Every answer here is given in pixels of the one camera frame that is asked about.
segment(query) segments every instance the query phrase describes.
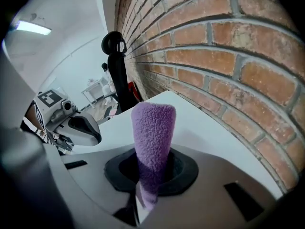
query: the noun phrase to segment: purple fuzzy object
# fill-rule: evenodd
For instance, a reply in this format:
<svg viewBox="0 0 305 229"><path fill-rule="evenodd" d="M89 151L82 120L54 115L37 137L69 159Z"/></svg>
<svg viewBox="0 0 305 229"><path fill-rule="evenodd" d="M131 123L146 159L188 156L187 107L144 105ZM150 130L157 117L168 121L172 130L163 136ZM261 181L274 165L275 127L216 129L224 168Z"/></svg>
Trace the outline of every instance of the purple fuzzy object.
<svg viewBox="0 0 305 229"><path fill-rule="evenodd" d="M158 200L170 151L176 110L171 105L138 103L132 110L134 147L138 157L140 191L147 209Z"/></svg>

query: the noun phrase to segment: white ceiling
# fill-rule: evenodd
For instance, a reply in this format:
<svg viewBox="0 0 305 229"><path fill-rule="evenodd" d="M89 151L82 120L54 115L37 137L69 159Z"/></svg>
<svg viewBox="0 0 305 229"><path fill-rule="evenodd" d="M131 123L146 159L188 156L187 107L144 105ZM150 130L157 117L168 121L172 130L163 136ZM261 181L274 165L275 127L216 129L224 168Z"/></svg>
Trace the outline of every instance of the white ceiling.
<svg viewBox="0 0 305 229"><path fill-rule="evenodd" d="M26 60L38 54L48 42L56 37L64 38L70 30L83 21L88 22L92 19L96 21L96 18L100 17L96 0L30 0L20 10L15 21L31 21L33 13L36 13L37 17L32 22L46 26L52 29L52 32L47 36L27 31L9 32L5 42L13 63L16 61L17 64L20 57Z"/></svg>

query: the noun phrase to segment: white robot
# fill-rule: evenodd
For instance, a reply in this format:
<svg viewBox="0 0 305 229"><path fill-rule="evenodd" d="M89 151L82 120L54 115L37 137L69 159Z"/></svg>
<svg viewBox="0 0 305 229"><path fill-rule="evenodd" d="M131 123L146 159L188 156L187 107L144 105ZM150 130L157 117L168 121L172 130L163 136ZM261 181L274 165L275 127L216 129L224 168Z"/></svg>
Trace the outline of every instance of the white robot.
<svg viewBox="0 0 305 229"><path fill-rule="evenodd" d="M71 151L75 144L95 146L102 140L94 118L79 111L67 96L54 89L38 94L35 109L41 126L57 147Z"/></svg>

